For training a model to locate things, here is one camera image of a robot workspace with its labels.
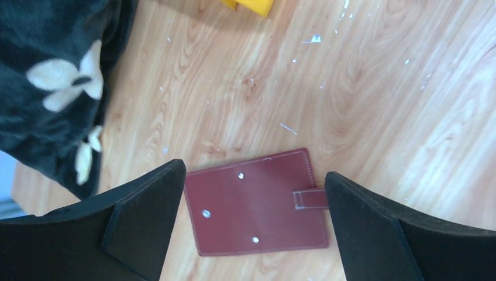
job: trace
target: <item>wallet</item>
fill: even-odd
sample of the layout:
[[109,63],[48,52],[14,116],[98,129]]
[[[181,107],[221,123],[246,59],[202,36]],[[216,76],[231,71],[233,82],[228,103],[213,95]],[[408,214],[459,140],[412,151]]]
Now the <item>wallet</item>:
[[328,202],[305,148],[189,173],[184,193],[201,256],[329,246]]

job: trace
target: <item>yellow object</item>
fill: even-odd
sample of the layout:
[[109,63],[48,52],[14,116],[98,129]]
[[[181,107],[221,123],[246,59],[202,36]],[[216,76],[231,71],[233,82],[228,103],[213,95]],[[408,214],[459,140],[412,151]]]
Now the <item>yellow object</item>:
[[226,6],[236,9],[237,4],[241,4],[263,17],[267,17],[274,0],[221,0]]

